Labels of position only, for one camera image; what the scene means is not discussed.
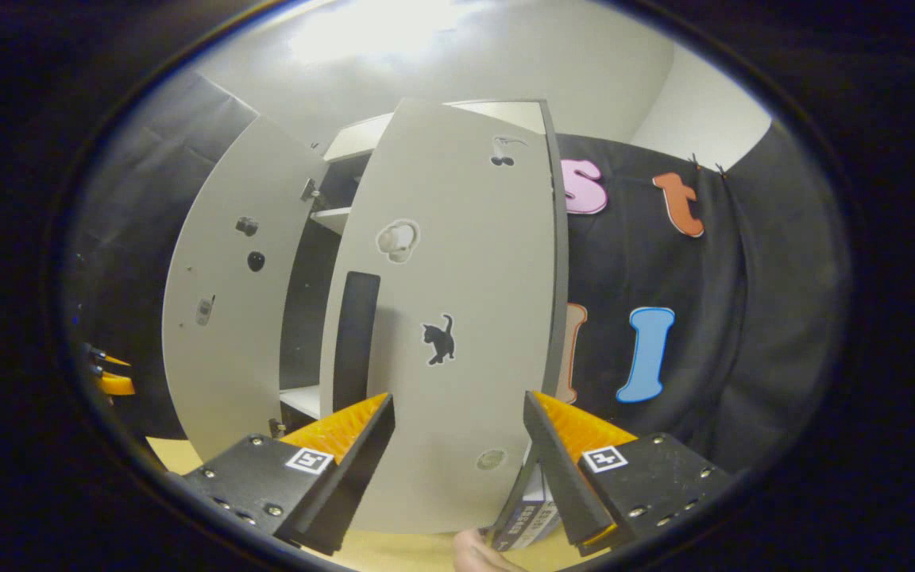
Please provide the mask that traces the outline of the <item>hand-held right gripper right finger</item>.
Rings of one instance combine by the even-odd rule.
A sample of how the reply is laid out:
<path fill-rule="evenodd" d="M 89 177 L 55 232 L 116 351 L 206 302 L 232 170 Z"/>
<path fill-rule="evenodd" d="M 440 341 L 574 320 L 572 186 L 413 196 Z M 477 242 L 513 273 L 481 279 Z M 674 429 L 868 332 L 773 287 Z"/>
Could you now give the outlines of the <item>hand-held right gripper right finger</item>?
<path fill-rule="evenodd" d="M 524 394 L 523 424 L 566 538 L 581 556 L 679 528 L 734 482 L 672 435 L 636 437 L 540 392 Z"/>

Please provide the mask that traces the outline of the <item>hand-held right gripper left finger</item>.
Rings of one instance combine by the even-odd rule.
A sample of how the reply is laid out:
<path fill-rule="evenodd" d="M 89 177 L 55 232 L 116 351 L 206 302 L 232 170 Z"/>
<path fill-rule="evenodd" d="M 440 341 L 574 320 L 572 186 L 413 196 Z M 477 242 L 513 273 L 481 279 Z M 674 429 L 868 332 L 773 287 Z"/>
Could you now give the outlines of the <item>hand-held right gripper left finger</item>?
<path fill-rule="evenodd" d="M 183 488 L 245 528 L 331 555 L 395 430 L 381 393 L 290 432 L 249 434 L 184 474 Z"/>

